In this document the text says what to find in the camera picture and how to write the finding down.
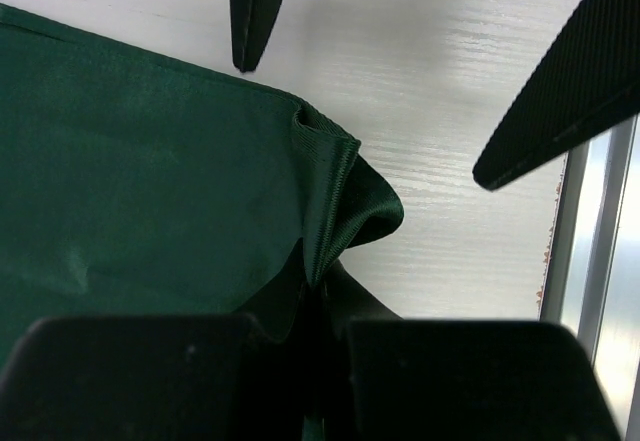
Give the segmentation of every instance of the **white wooden surface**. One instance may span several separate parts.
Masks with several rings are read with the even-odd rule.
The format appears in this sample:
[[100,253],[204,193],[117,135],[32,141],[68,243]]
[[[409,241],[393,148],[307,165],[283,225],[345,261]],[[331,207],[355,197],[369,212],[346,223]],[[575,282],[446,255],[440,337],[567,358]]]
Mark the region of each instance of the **white wooden surface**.
[[[471,168],[579,0],[285,0],[256,81],[363,140],[396,188],[394,236],[344,256],[406,316],[537,315],[556,161],[495,194]],[[228,0],[0,0],[233,73]]]

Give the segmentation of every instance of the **folded fabric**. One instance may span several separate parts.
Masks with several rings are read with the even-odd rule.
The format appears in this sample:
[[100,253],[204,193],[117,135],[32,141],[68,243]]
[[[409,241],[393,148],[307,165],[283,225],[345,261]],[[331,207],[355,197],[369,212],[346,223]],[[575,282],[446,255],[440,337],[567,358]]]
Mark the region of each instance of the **folded fabric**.
[[402,205],[291,94],[0,5],[0,364],[38,317],[216,313],[303,240],[315,286]]

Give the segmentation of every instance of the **green cloth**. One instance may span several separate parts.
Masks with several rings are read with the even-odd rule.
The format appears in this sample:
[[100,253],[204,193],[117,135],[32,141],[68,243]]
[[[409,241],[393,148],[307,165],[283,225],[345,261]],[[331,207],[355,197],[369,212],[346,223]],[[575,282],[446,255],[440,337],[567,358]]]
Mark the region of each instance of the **green cloth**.
[[0,5],[0,365],[35,319],[229,312],[316,285],[402,205],[291,94]]

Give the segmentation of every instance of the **wood grain surface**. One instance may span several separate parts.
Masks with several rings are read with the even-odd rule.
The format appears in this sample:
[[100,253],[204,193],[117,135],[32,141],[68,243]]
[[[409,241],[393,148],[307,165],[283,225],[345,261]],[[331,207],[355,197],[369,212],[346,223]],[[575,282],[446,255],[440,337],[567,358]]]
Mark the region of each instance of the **wood grain surface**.
[[[0,0],[219,71],[228,0]],[[363,141],[406,208],[344,255],[399,314],[534,318],[562,163],[486,193],[471,168],[579,0],[285,0],[258,82]]]

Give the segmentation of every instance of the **dark green fabric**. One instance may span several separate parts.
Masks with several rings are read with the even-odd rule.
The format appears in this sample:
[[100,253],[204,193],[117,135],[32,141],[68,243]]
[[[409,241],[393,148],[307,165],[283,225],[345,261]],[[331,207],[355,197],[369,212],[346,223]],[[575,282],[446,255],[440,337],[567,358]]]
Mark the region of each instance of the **dark green fabric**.
[[291,94],[0,5],[0,364],[41,316],[233,310],[403,211]]

